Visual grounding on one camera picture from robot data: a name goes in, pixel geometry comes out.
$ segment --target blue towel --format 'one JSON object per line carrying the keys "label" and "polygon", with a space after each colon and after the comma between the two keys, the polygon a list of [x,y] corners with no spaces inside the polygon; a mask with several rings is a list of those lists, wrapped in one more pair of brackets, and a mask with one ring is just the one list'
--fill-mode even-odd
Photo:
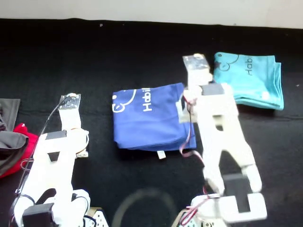
{"label": "blue towel", "polygon": [[218,52],[214,58],[214,80],[231,85],[236,103],[283,110],[281,63],[274,56]]}
{"label": "blue towel", "polygon": [[113,93],[114,140],[119,148],[179,150],[192,127],[186,148],[196,147],[193,125],[179,123],[176,102],[182,83]]}

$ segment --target gray cloth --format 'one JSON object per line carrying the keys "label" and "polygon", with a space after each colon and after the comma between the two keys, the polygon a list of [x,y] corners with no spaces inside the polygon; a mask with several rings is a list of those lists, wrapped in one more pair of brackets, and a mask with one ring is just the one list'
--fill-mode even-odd
{"label": "gray cloth", "polygon": [[19,106],[20,99],[0,98],[0,131],[13,131]]}
{"label": "gray cloth", "polygon": [[22,157],[28,137],[17,132],[0,131],[0,176]]}

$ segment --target light blue towel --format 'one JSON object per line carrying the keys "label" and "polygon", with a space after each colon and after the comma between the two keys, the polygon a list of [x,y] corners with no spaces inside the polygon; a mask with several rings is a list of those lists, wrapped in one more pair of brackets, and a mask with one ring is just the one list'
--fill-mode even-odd
{"label": "light blue towel", "polygon": [[214,80],[231,85],[236,103],[283,110],[281,63],[275,56],[218,52],[214,58]]}

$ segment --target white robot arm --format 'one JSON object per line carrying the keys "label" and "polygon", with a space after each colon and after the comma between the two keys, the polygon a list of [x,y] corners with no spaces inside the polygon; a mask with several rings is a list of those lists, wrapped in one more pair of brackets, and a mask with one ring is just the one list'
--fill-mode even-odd
{"label": "white robot arm", "polygon": [[[180,114],[181,122],[196,122],[203,144],[203,174],[215,194],[195,197],[192,222],[198,226],[227,227],[230,223],[267,218],[262,181],[250,146],[245,141],[232,88],[209,82],[209,66],[201,54],[183,57],[188,71],[186,100],[194,100],[188,113]],[[222,151],[228,152],[241,168],[240,174],[221,176]]]}
{"label": "white robot arm", "polygon": [[[60,103],[62,131],[39,137],[33,165],[17,192],[13,214],[19,227],[82,226],[83,216],[90,207],[88,193],[73,191],[71,185],[75,158],[88,155],[89,132],[81,129],[80,94],[62,96]],[[37,204],[49,189],[54,189],[55,195]]]}

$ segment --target white wall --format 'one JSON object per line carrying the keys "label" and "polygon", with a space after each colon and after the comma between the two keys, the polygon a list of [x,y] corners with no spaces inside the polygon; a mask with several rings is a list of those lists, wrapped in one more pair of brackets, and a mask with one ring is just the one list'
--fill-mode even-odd
{"label": "white wall", "polygon": [[303,0],[0,0],[0,18],[303,28]]}

